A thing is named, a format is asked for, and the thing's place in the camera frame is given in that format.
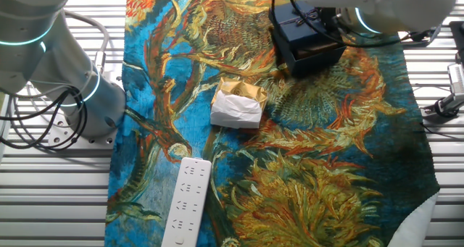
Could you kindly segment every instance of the power outlet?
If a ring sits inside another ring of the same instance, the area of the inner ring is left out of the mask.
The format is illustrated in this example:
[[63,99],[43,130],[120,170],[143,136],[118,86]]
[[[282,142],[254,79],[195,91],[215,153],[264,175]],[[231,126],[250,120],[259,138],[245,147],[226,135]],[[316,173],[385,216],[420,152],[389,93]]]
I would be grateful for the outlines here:
[[161,247],[196,246],[210,173],[211,162],[182,159]]

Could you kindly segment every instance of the table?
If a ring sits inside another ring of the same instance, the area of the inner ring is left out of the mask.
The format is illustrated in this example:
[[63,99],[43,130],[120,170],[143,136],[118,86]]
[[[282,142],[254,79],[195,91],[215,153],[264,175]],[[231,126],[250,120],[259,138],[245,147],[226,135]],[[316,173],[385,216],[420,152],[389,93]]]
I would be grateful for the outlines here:
[[[450,86],[447,65],[454,62],[456,50],[447,24],[464,21],[464,0],[457,2],[439,37],[428,48],[405,50],[419,106],[428,106],[450,94],[446,90]],[[124,53],[125,0],[69,0],[66,9],[90,16],[107,27],[111,41],[105,77],[121,84],[117,77]],[[68,24],[93,58],[102,34],[73,19]],[[34,110],[29,101],[20,101],[22,113]],[[25,124],[40,134],[46,123],[37,118]],[[464,114],[444,124],[425,124],[458,139],[427,135],[442,190],[424,246],[464,246]],[[13,130],[9,139],[20,142]],[[58,154],[6,148],[0,165],[0,246],[103,246],[111,153],[98,148]]]

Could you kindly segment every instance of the sunflower print fabric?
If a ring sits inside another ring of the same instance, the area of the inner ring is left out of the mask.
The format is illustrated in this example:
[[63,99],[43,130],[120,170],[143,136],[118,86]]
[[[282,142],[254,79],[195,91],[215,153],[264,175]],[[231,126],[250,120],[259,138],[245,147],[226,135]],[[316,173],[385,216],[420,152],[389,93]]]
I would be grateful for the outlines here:
[[[388,246],[439,190],[402,47],[347,48],[294,80],[269,6],[128,0],[106,246],[161,246],[186,156],[212,162],[201,247]],[[210,125],[221,77],[268,92],[258,130]]]

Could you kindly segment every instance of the wire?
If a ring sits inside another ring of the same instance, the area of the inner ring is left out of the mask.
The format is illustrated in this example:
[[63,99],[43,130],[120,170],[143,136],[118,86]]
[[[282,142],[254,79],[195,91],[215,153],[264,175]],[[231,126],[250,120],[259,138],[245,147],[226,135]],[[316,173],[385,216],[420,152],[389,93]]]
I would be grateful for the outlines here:
[[[61,103],[65,100],[67,94],[69,93],[69,91],[65,91],[63,92],[63,94],[60,96],[60,100],[57,102],[58,105],[61,105]],[[12,103],[12,100],[14,98],[13,97],[9,97],[9,108],[11,106],[11,103]],[[54,120],[55,117],[57,116],[57,113],[58,113],[58,110],[55,110],[53,115],[51,116],[51,120]],[[7,117],[5,118],[6,120],[22,120],[21,118],[14,118],[14,117]],[[10,143],[9,141],[5,140],[4,138],[0,137],[0,142],[2,142],[3,144],[5,144],[6,146],[9,146],[9,147],[12,147],[12,148],[15,148],[15,149],[28,149],[28,148],[32,148],[34,146],[37,146],[49,133],[51,129],[51,125],[48,125],[47,128],[45,129],[45,131],[43,132],[43,134],[37,138],[37,140],[34,140],[32,143],[29,143],[28,145],[25,145],[25,146],[20,146],[20,145],[15,145],[13,143]]]
[[[273,16],[273,19],[277,22],[276,20],[276,14],[275,14],[275,1],[276,0],[272,0],[272,3],[271,3],[271,13],[272,13],[272,16]],[[341,45],[345,45],[345,46],[348,46],[348,47],[354,47],[354,48],[380,48],[380,47],[384,47],[384,46],[389,46],[389,45],[392,45],[392,44],[396,44],[396,43],[400,43],[401,41],[404,41],[404,40],[407,40],[408,38],[411,38],[412,35],[408,34],[406,35],[404,38],[401,38],[399,40],[395,40],[395,41],[387,41],[387,42],[384,42],[384,43],[374,43],[374,44],[351,44],[351,43],[345,43],[337,38],[334,38],[333,36],[330,36],[329,34],[327,33],[324,33],[323,31],[317,29],[314,25],[312,25],[312,23],[310,21],[307,20],[307,18],[303,15],[302,11],[298,8],[297,6],[297,3],[295,2],[295,0],[290,0],[290,3],[291,5],[293,6],[293,8],[295,9],[295,12],[302,18],[302,20],[304,21],[304,23],[306,23],[306,25],[308,25],[311,29],[313,29],[316,33],[319,33],[321,35],[324,35],[326,38],[338,43],[338,44],[341,44]]]
[[[77,93],[76,91],[78,91],[78,89],[72,90],[71,93],[72,93],[72,92]],[[78,127],[80,127],[80,124],[81,124],[81,122],[82,122],[82,119],[83,119],[83,125],[81,126],[80,129],[79,129],[79,128],[76,129],[76,130],[74,131],[74,133],[73,133],[68,139],[66,139],[66,140],[62,141],[61,143],[58,143],[57,145],[54,145],[54,146],[44,146],[43,144],[41,144],[41,141],[44,139],[44,135],[41,135],[40,138],[35,139],[35,138],[32,136],[32,134],[30,134],[30,132],[28,131],[28,129],[24,126],[24,124],[22,123],[22,120],[19,120],[19,123],[20,123],[21,128],[26,132],[26,134],[30,137],[30,139],[31,139],[33,142],[32,142],[32,143],[29,143],[29,144],[26,145],[26,146],[14,145],[14,144],[12,144],[12,143],[10,143],[10,142],[6,142],[5,144],[6,144],[7,146],[11,146],[11,147],[13,147],[13,148],[18,148],[18,149],[24,149],[24,148],[35,147],[35,148],[37,148],[37,149],[39,149],[39,150],[45,149],[45,150],[49,150],[49,151],[61,151],[61,150],[65,150],[65,149],[71,147],[74,143],[77,142],[78,138],[82,135],[82,132],[83,132],[83,131],[85,130],[85,128],[86,128],[87,119],[88,119],[87,107],[86,107],[85,103],[82,102],[82,96],[81,96],[81,97],[79,97],[79,96],[75,97],[75,101],[76,101],[76,103],[78,103],[78,104],[82,104],[82,105],[80,105],[80,106],[83,107],[83,111],[80,113],[80,118],[79,118],[79,121],[78,121]],[[14,100],[13,100],[13,102],[14,102],[14,108],[15,108],[15,110],[16,110],[16,114],[17,114],[17,116],[19,116],[19,111],[17,110],[17,103],[16,103],[16,101],[14,101]],[[7,111],[7,114],[8,114],[8,115],[11,115],[11,114],[9,113],[9,109],[10,109],[10,108],[11,108],[11,106],[9,105],[9,108],[8,108],[8,111]],[[59,110],[59,107],[55,109],[54,114],[57,113],[58,110]],[[51,128],[51,124],[52,124],[52,122],[49,123],[49,125],[48,125],[48,127],[47,127],[47,130],[46,130],[46,132],[44,133],[45,135],[48,133],[49,128]],[[14,130],[16,131],[16,133],[21,137],[21,139],[27,143],[27,139],[26,139],[24,136],[21,135],[21,133],[20,133],[19,130],[17,129],[16,124],[13,123],[13,121],[12,121],[12,127],[14,128]],[[57,147],[60,147],[60,146],[65,145],[65,144],[68,143],[69,141],[70,141],[70,144],[68,144],[67,146],[65,146],[65,147],[63,147],[63,148],[57,148]]]
[[99,51],[105,51],[107,49],[108,42],[109,42],[109,33],[108,33],[108,30],[100,22],[97,22],[96,20],[90,17],[83,16],[81,14],[67,11],[67,10],[65,10],[65,15],[73,19],[80,20],[82,22],[87,22],[89,25],[93,25],[97,27],[101,31],[101,33],[103,33],[103,43],[101,44]]
[[425,129],[426,129],[429,133],[431,133],[431,134],[442,135],[442,136],[447,137],[447,138],[460,139],[460,138],[456,138],[456,137],[454,137],[454,136],[452,136],[452,135],[446,135],[446,134],[443,134],[443,133],[440,133],[440,132],[434,132],[434,131],[432,131],[432,130],[429,130],[429,128],[426,127],[422,122],[419,123],[419,125],[421,125],[423,128],[425,128]]
[[[36,93],[38,93],[36,87],[33,86],[33,88],[34,88],[34,91],[36,91]],[[26,90],[28,91],[28,95],[31,95],[31,93],[30,93],[30,86],[29,86],[29,85],[26,86]],[[49,105],[49,104],[45,101],[44,98],[40,98],[40,99],[45,103],[45,105],[47,105],[47,106]],[[34,109],[36,109],[36,111],[39,112],[40,109],[38,108],[38,106],[37,106],[36,102],[34,101],[34,99],[30,99],[30,102],[32,103]],[[83,107],[79,107],[79,109],[78,109],[77,111],[74,111],[71,115],[74,115],[74,114],[80,112],[80,111],[82,110],[82,108],[83,108]],[[41,117],[42,117],[45,121],[50,122],[50,120],[47,119],[43,114],[41,114]],[[72,126],[74,126],[74,125],[75,125],[75,124],[72,124],[72,125],[57,125],[57,124],[53,124],[53,126],[55,126],[55,127],[60,127],[60,128],[72,127]]]
[[14,121],[17,121],[17,120],[29,120],[33,117],[37,117],[45,112],[47,112],[49,109],[51,109],[54,105],[57,105],[59,104],[61,106],[61,104],[63,103],[63,101],[65,101],[67,95],[69,95],[69,91],[65,91],[63,92],[59,97],[58,99],[54,100],[50,105],[48,105],[45,109],[42,109],[41,111],[39,112],[36,112],[36,113],[33,113],[33,114],[30,114],[28,116],[25,116],[25,117],[2,117],[0,116],[0,120],[14,120]]

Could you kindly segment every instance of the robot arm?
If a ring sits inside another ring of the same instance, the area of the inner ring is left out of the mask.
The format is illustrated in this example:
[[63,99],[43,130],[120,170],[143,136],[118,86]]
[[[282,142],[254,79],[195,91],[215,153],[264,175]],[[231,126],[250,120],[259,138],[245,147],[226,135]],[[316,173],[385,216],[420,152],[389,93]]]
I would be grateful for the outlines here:
[[338,8],[339,21],[358,33],[422,32],[439,25],[455,0],[305,0]]
[[[0,0],[0,91],[16,93],[29,80],[42,93],[64,83],[80,89],[88,109],[82,136],[111,133],[123,118],[125,94],[109,82],[88,58],[66,25],[67,0]],[[61,91],[47,93],[52,101]],[[61,110],[73,128],[79,114],[67,98]]]

